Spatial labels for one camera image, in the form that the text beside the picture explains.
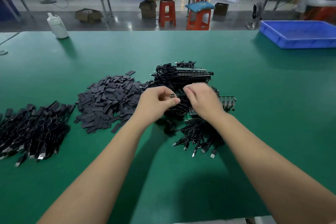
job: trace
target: person's left hand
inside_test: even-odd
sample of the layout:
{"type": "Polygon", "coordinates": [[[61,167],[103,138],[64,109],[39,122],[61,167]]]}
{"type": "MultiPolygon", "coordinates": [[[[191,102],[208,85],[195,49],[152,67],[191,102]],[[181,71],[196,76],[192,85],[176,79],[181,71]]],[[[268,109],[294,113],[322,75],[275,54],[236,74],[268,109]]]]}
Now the person's left hand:
{"type": "Polygon", "coordinates": [[[176,95],[175,98],[170,98],[170,94],[174,94],[174,92],[165,86],[146,89],[141,94],[131,119],[146,127],[157,121],[168,108],[181,101],[176,95]]]}

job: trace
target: blue plastic tray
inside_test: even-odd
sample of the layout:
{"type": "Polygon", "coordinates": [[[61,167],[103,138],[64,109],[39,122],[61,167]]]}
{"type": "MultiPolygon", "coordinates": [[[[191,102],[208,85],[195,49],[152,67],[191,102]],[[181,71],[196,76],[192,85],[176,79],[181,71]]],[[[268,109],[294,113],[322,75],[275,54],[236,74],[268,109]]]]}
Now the blue plastic tray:
{"type": "Polygon", "coordinates": [[[262,21],[259,31],[284,49],[336,48],[336,27],[324,21],[262,21]]]}

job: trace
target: person's right hand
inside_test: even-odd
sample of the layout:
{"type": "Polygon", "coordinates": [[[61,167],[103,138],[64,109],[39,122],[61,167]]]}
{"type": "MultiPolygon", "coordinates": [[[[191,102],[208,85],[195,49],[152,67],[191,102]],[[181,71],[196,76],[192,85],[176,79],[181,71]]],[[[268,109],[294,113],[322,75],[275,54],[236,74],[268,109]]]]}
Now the person's right hand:
{"type": "Polygon", "coordinates": [[[224,113],[223,105],[219,101],[217,94],[204,82],[189,84],[183,88],[193,109],[207,122],[224,113]]]}

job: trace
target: blue pillow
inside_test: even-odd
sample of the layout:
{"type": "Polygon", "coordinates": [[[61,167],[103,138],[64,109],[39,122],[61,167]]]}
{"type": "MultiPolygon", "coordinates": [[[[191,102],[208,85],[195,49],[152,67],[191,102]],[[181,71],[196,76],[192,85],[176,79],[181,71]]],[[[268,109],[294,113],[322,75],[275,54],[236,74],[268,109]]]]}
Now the blue pillow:
{"type": "Polygon", "coordinates": [[[192,4],[187,4],[185,7],[192,10],[194,13],[198,13],[199,11],[202,11],[204,9],[215,9],[215,6],[209,2],[206,1],[200,1],[192,4]]]}

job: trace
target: forearm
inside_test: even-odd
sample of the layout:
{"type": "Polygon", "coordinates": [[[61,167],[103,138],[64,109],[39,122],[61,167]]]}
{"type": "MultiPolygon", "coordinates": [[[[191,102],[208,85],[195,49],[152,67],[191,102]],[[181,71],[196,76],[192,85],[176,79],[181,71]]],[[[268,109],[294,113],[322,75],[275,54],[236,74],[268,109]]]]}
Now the forearm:
{"type": "Polygon", "coordinates": [[[336,196],[266,145],[233,116],[210,123],[224,138],[277,223],[330,223],[336,196]]]}
{"type": "Polygon", "coordinates": [[[131,118],[38,223],[106,223],[145,128],[131,118]]]}

